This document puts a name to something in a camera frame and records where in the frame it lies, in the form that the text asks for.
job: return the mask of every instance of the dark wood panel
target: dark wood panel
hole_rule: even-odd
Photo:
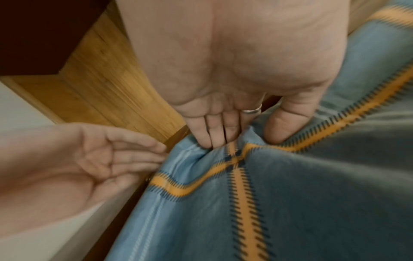
[[[0,75],[56,74],[109,0],[2,1]]]

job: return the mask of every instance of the wooden floor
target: wooden floor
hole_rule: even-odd
[[[387,0],[352,0],[349,32]],[[86,122],[142,132],[164,142],[185,124],[141,70],[115,2],[58,75],[0,80],[57,123]]]

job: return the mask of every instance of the ring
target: ring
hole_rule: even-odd
[[[256,108],[256,109],[254,109],[254,110],[241,110],[243,113],[246,113],[246,114],[256,114],[257,112],[260,112],[261,111],[261,107],[262,107],[262,104],[258,107],[258,108]]]

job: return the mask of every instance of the silver ring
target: silver ring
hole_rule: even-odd
[[[243,113],[246,113],[246,114],[256,114],[256,113],[258,113],[258,112],[261,111],[261,107],[262,107],[262,104],[261,104],[258,108],[254,109],[254,110],[241,110],[241,111],[242,111]]]

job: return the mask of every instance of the skin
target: skin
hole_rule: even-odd
[[[110,199],[156,171],[165,149],[141,133],[83,123],[0,136],[0,237]]]
[[[205,148],[233,141],[265,93],[265,139],[312,117],[345,53],[349,0],[117,0],[149,80]]]

